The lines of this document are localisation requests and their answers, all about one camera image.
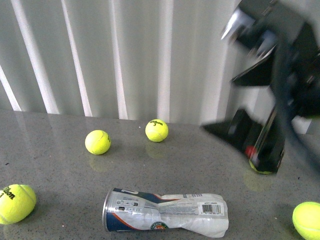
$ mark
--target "wilson logo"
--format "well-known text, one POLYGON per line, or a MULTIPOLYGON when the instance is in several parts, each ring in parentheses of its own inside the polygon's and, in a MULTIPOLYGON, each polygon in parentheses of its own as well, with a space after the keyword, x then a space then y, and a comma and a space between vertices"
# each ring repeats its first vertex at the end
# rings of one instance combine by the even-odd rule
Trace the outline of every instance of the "wilson logo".
POLYGON ((156 124, 160 124, 161 126, 163 126, 162 122, 158 122, 156 120, 152 120, 149 122, 150 124, 154 123, 153 126, 155 126, 156 124))
POLYGON ((10 199, 14 199, 16 195, 14 195, 12 192, 10 192, 11 188, 10 187, 5 187, 2 191, 3 193, 0 194, 0 198, 3 196, 3 195, 7 195, 10 199))

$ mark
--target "red component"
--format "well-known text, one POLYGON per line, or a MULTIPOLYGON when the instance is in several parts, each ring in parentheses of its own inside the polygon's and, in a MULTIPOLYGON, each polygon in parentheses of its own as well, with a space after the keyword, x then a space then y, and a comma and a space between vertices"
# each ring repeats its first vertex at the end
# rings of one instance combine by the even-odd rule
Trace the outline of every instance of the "red component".
POLYGON ((246 147, 244 153, 251 159, 257 153, 257 149, 254 146, 249 145, 246 147))

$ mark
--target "barcode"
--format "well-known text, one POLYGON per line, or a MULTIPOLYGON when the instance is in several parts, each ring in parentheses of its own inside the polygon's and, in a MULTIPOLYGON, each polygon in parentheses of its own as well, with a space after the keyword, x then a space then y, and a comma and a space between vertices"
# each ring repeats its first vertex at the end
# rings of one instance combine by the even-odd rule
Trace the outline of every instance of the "barcode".
POLYGON ((218 204, 204 204, 202 205, 202 211, 204 214, 221 214, 221 206, 218 204))

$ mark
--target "gray speckled countertop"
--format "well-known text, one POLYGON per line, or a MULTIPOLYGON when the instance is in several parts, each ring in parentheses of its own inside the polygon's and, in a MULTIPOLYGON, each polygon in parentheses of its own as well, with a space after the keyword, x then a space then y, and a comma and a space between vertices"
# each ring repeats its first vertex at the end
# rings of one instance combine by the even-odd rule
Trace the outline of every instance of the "gray speckled countertop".
MULTIPOLYGON (((228 206, 224 240, 302 239, 294 207, 320 201, 319 178, 288 154, 277 175, 260 175, 247 159, 199 126, 169 124, 161 143, 147 122, 0 110, 0 188, 31 185, 34 211, 0 226, 4 240, 211 239, 185 229, 105 232, 102 210, 112 187, 164 194, 213 193, 228 206), (109 133, 112 144, 92 155, 85 138, 109 133)), ((319 136, 307 136, 319 143, 319 136)))

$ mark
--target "metal can rim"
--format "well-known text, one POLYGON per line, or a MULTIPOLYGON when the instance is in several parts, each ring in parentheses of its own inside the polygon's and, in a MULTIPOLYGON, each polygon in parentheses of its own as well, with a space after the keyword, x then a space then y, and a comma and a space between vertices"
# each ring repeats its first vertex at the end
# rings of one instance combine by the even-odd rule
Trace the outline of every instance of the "metal can rim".
POLYGON ((103 228, 106 232, 110 232, 109 229, 108 229, 108 225, 107 225, 107 210, 108 210, 108 207, 107 207, 107 204, 108 204, 108 200, 110 198, 110 195, 112 193, 112 191, 114 190, 114 188, 112 187, 106 197, 105 197, 105 200, 104 200, 104 204, 103 204, 103 211, 102 211, 102 224, 103 224, 103 228))

